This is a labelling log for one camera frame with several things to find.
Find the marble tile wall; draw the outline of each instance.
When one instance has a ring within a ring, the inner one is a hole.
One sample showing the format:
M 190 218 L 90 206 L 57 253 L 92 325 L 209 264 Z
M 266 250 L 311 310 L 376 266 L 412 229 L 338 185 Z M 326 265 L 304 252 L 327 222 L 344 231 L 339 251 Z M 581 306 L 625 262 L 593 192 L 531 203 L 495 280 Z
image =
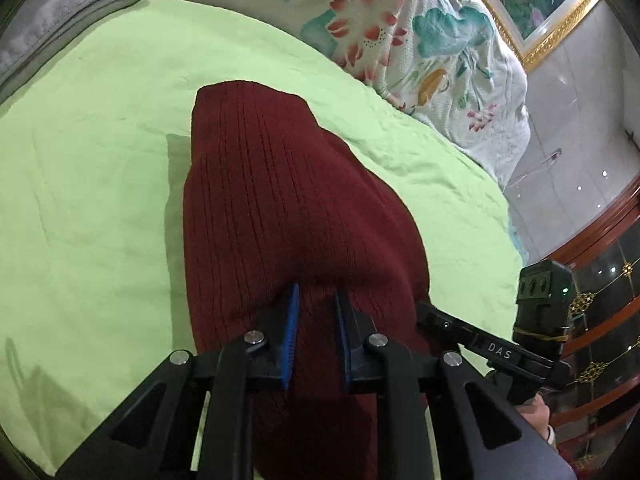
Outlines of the marble tile wall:
M 623 38 L 601 1 L 529 75 L 531 140 L 505 191 L 529 263 L 590 224 L 640 173 L 623 131 L 623 70 L 636 61 L 640 70 L 640 59 L 631 49 L 625 61 Z

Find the gold picture frame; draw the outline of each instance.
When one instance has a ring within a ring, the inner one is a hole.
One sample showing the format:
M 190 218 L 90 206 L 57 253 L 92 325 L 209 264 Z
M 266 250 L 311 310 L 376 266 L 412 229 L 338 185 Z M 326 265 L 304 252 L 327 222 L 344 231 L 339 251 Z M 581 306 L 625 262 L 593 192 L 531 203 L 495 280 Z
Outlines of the gold picture frame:
M 507 46 L 531 72 L 574 29 L 599 0 L 565 0 L 526 40 L 500 0 L 481 0 Z

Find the human hand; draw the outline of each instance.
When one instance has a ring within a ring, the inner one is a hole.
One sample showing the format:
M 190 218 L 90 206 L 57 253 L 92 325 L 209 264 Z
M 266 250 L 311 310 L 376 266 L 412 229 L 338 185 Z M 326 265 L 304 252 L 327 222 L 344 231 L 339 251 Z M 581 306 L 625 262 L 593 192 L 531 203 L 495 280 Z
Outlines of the human hand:
M 540 394 L 536 394 L 532 404 L 525 404 L 517 407 L 520 415 L 542 435 L 542 438 L 549 438 L 549 418 L 551 413 Z

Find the bed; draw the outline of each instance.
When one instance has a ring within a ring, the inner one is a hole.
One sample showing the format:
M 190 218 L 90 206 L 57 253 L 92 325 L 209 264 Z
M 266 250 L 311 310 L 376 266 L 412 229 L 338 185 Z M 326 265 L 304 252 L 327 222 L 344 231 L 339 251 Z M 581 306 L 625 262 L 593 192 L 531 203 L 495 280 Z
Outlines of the bed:
M 304 98 L 409 208 L 433 303 L 511 336 L 522 261 L 480 166 L 289 34 L 142 0 L 0 105 L 0 424 L 49 474 L 167 354 L 194 350 L 181 218 L 190 112 L 200 87 L 226 80 Z

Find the floral blanket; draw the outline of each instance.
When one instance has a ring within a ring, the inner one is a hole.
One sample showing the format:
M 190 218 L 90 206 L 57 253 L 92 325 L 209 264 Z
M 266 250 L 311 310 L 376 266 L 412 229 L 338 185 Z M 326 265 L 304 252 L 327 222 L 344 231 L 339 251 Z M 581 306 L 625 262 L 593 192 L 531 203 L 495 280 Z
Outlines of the floral blanket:
M 480 0 L 197 0 L 294 35 L 505 186 L 529 142 L 526 76 Z

